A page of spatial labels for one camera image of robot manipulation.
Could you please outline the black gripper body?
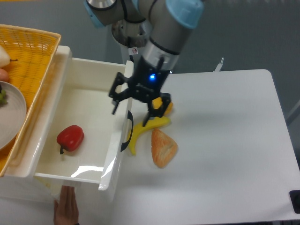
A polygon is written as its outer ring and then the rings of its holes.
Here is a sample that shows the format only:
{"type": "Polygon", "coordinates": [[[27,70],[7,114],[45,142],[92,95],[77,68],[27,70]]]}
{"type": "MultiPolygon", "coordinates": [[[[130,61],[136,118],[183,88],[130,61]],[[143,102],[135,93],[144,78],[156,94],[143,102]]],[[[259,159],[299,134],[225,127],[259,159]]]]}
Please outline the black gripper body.
{"type": "Polygon", "coordinates": [[[169,93],[162,93],[168,75],[168,70],[163,70],[164,57],[159,57],[155,66],[149,64],[143,57],[140,58],[133,75],[128,79],[130,97],[143,103],[151,103],[152,100],[161,97],[164,101],[170,100],[169,93]]]}

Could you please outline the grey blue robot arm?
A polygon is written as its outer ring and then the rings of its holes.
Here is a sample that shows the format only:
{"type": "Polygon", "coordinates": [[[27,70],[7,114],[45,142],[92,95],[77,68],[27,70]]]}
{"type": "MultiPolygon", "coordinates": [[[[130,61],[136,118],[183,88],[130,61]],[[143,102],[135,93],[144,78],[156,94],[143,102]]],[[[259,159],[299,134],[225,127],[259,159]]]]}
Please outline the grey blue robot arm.
{"type": "Polygon", "coordinates": [[[148,21],[152,27],[143,53],[131,77],[116,74],[109,92],[115,106],[134,98],[148,105],[143,120],[162,117],[171,102],[160,90],[191,32],[197,27],[204,5],[200,0],[86,0],[92,21],[107,26],[124,20],[129,24],[148,21]]]}

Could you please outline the person hand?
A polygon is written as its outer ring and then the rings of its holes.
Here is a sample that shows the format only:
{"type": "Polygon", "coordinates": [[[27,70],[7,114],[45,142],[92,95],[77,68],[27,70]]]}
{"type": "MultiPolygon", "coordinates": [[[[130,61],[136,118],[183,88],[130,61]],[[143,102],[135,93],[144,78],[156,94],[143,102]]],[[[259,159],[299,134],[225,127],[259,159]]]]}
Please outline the person hand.
{"type": "Polygon", "coordinates": [[[60,199],[54,201],[53,223],[55,225],[79,225],[79,210],[74,187],[61,187],[60,199]]]}

